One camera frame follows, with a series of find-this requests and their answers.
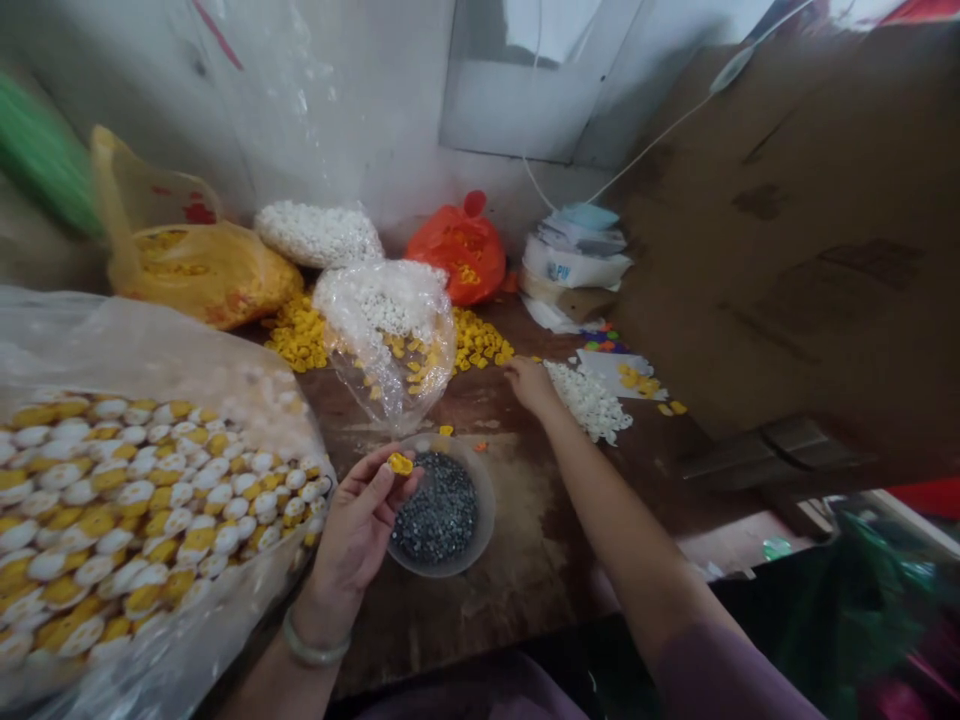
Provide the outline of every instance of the gray granules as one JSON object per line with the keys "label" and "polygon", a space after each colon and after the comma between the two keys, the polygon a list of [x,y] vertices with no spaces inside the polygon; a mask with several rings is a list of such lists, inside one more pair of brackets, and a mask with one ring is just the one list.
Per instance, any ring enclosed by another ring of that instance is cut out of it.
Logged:
{"label": "gray granules", "polygon": [[426,469],[420,487],[397,514],[391,542],[415,563],[439,565],[470,544],[477,524],[477,491],[466,469],[449,455],[418,453]]}

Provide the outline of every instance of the electrical wire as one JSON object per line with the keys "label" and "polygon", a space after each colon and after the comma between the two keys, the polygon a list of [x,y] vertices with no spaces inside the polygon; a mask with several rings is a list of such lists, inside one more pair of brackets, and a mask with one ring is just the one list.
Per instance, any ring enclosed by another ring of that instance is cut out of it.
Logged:
{"label": "electrical wire", "polygon": [[[533,69],[530,71],[530,89],[527,92],[527,97],[530,98],[530,104],[533,104],[533,99],[536,97],[534,95],[534,87],[536,86],[537,78],[537,63],[540,61],[540,40],[543,37],[543,0],[538,0],[537,2],[537,51],[533,54]],[[530,126],[527,127],[527,134],[523,141],[523,152],[521,153],[521,158],[523,160],[523,167],[527,171],[527,175],[530,176],[530,182],[533,183],[533,187],[536,189],[537,194],[540,196],[540,199],[543,200],[547,207],[553,210],[554,212],[560,212],[550,202],[543,190],[540,189],[540,184],[537,182],[537,179],[533,176],[533,170],[530,169],[530,162],[527,160],[527,145],[530,143]]]}
{"label": "electrical wire", "polygon": [[596,200],[598,197],[600,197],[601,195],[603,195],[603,193],[604,193],[611,185],[613,185],[617,180],[619,180],[620,178],[622,178],[622,177],[624,176],[624,174],[625,174],[630,168],[632,168],[634,165],[636,165],[638,162],[640,162],[640,160],[643,158],[643,156],[646,155],[648,152],[650,152],[650,151],[653,149],[653,146],[654,146],[654,145],[656,145],[658,142],[660,142],[661,140],[663,140],[667,135],[669,135],[670,132],[671,132],[675,127],[677,127],[680,123],[682,123],[682,122],[683,122],[684,120],[686,120],[688,117],[690,117],[691,115],[693,115],[697,110],[699,110],[699,109],[702,108],[704,105],[706,105],[706,104],[710,101],[710,98],[712,98],[712,97],[713,97],[713,93],[707,95],[703,100],[701,100],[700,102],[698,102],[698,103],[697,103],[696,105],[694,105],[692,108],[690,108],[689,110],[687,110],[687,112],[685,112],[683,115],[681,115],[679,120],[677,120],[676,122],[674,122],[673,125],[671,125],[671,126],[668,127],[666,130],[664,130],[662,133],[660,133],[660,134],[657,136],[656,140],[654,140],[652,143],[650,143],[649,145],[647,145],[643,150],[641,150],[639,155],[637,155],[633,160],[631,160],[623,170],[621,170],[621,171],[618,172],[616,175],[614,175],[614,176],[613,176],[613,179],[610,180],[610,182],[608,182],[608,183],[607,183],[606,185],[604,185],[602,188],[600,188],[599,190],[597,190],[597,192],[595,192],[595,193],[591,196],[591,198],[590,198],[589,200],[587,200],[584,204],[585,204],[585,205],[589,205],[589,204],[592,203],[594,200]]}
{"label": "electrical wire", "polygon": [[761,36],[757,39],[757,41],[754,42],[753,44],[754,44],[754,45],[759,45],[760,43],[762,43],[762,42],[763,42],[764,40],[766,40],[768,37],[770,37],[771,35],[773,35],[773,33],[775,33],[775,32],[780,28],[780,26],[783,25],[787,20],[789,20],[790,18],[792,18],[794,15],[796,15],[796,14],[797,14],[798,12],[800,12],[801,10],[803,10],[805,7],[807,7],[807,5],[812,5],[812,4],[814,3],[814,1],[815,1],[815,0],[807,0],[805,3],[802,3],[802,4],[798,5],[797,7],[795,7],[793,10],[791,10],[791,11],[788,12],[786,15],[784,15],[782,18],[780,18],[779,20],[777,20],[777,22],[775,22],[775,23],[773,24],[773,27],[770,28],[769,30],[767,30],[763,35],[761,35]]}
{"label": "electrical wire", "polygon": [[[787,22],[787,21],[788,21],[790,18],[792,18],[794,15],[796,15],[796,14],[799,13],[801,10],[803,10],[804,8],[806,8],[808,5],[811,5],[813,2],[814,2],[814,0],[806,0],[806,2],[801,3],[800,5],[798,5],[797,7],[795,7],[793,10],[791,10],[791,11],[788,12],[786,15],[784,15],[782,18],[780,18],[777,22],[775,22],[771,28],[769,28],[765,33],[763,33],[763,35],[761,35],[755,42],[751,43],[751,45],[750,45],[749,47],[750,47],[751,49],[752,49],[752,48],[756,48],[758,45],[760,45],[760,43],[762,43],[764,40],[766,40],[768,37],[770,37],[774,32],[776,32],[785,22]],[[536,79],[536,76],[537,76],[537,62],[538,62],[539,59],[540,59],[540,40],[541,40],[542,35],[543,35],[543,0],[538,0],[538,2],[537,2],[537,51],[536,51],[536,53],[535,53],[534,56],[533,56],[533,70],[532,70],[531,73],[530,73],[530,91],[529,91],[529,93],[528,93],[528,97],[530,98],[531,102],[532,102],[533,98],[535,97],[535,95],[534,95],[534,87],[535,87],[535,79]],[[727,82],[723,85],[724,88],[727,87],[727,86],[730,84],[730,82],[732,82],[733,78],[735,78],[736,75],[739,75],[740,72],[743,71],[743,68],[746,67],[746,63],[747,63],[747,62],[749,62],[749,60],[745,60],[745,61],[744,61],[744,64],[735,71],[735,74],[734,74],[731,78],[729,78],[729,79],[727,80]],[[724,66],[723,70],[720,71],[720,74],[718,75],[718,77],[719,77],[720,75],[722,75],[726,70],[727,70],[727,66]],[[634,165],[636,165],[638,162],[640,162],[640,160],[642,160],[643,157],[644,157],[648,152],[650,152],[650,150],[653,149],[653,147],[654,147],[657,143],[659,143],[661,140],[663,140],[667,135],[669,135],[673,130],[675,130],[675,129],[677,128],[677,126],[679,126],[681,123],[683,123],[687,118],[689,118],[691,115],[693,115],[695,112],[697,112],[700,108],[702,108],[704,105],[706,105],[706,104],[710,101],[710,98],[712,98],[715,94],[716,94],[715,92],[709,93],[703,100],[701,100],[699,103],[697,103],[696,105],[694,105],[690,110],[687,110],[687,112],[685,112],[683,115],[681,115],[678,120],[676,120],[670,127],[668,127],[666,130],[664,130],[662,133],[660,133],[660,135],[658,135],[653,142],[651,142],[651,143],[650,143],[649,145],[647,145],[643,150],[641,150],[639,155],[637,155],[633,160],[631,160],[629,163],[627,163],[626,167],[624,167],[623,170],[621,170],[621,171],[618,172],[616,175],[614,175],[613,178],[612,178],[606,185],[604,185],[602,188],[600,188],[599,190],[597,190],[597,192],[595,192],[595,193],[590,197],[590,199],[587,200],[584,204],[585,204],[585,205],[589,205],[589,204],[592,203],[594,200],[596,200],[598,197],[600,197],[604,192],[606,192],[606,191],[610,188],[610,186],[613,185],[617,180],[619,180],[620,178],[622,178],[622,177],[624,176],[624,174],[626,174],[627,171],[630,170],[630,168],[632,168]],[[529,131],[529,129],[528,129],[528,130],[527,130],[527,139],[529,139],[529,137],[530,137],[530,131]],[[540,195],[540,198],[547,204],[547,207],[549,207],[549,208],[550,208],[551,210],[553,210],[554,212],[558,212],[557,208],[553,205],[553,203],[551,203],[550,200],[547,198],[547,196],[544,195],[543,190],[540,189],[540,185],[537,183],[537,179],[533,176],[533,171],[530,169],[530,163],[527,162],[526,142],[524,143],[522,158],[523,158],[523,166],[526,168],[526,170],[527,170],[527,175],[530,176],[530,180],[533,182],[533,187],[536,188],[537,194],[539,194],[539,195]]]}

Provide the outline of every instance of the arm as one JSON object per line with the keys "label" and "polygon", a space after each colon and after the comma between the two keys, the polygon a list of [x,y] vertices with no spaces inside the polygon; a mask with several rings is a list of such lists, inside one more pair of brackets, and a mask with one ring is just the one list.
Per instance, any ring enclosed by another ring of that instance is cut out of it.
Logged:
{"label": "arm", "polygon": [[[386,553],[397,511],[423,470],[399,477],[384,464],[399,445],[371,453],[337,488],[310,578],[294,601],[293,627],[308,647],[340,647]],[[297,662],[278,633],[220,720],[315,720],[323,717],[340,663],[311,668]]]}
{"label": "arm", "polygon": [[580,430],[546,368],[515,358],[506,370],[517,399],[550,439],[577,517],[647,667],[657,666],[668,640],[698,622],[721,625],[746,639],[640,497]]}

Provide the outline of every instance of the orange plastic bag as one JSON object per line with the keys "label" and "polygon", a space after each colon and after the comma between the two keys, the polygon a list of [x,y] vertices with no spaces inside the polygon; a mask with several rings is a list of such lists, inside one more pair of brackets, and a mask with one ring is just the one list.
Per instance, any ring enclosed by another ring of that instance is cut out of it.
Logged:
{"label": "orange plastic bag", "polygon": [[454,305],[474,305],[493,295],[507,271],[507,258],[493,224],[480,217],[487,196],[474,190],[463,207],[444,205],[407,245],[406,258],[446,270]]}
{"label": "orange plastic bag", "polygon": [[90,152],[117,295],[229,330],[303,290],[293,264],[223,219],[220,199],[200,178],[147,165],[99,126]]}

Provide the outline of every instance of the wrist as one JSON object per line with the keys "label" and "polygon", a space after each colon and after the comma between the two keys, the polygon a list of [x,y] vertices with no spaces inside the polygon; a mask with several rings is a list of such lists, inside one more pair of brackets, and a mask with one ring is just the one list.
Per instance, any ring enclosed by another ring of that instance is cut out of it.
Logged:
{"label": "wrist", "polygon": [[308,587],[294,601],[293,627],[309,647],[333,650],[350,635],[362,602],[363,593]]}
{"label": "wrist", "polygon": [[544,405],[534,413],[537,420],[540,421],[541,425],[548,425],[551,422],[557,420],[566,420],[572,418],[573,415],[570,413],[570,410],[567,409],[567,406],[563,404],[563,401],[557,398],[556,402]]}

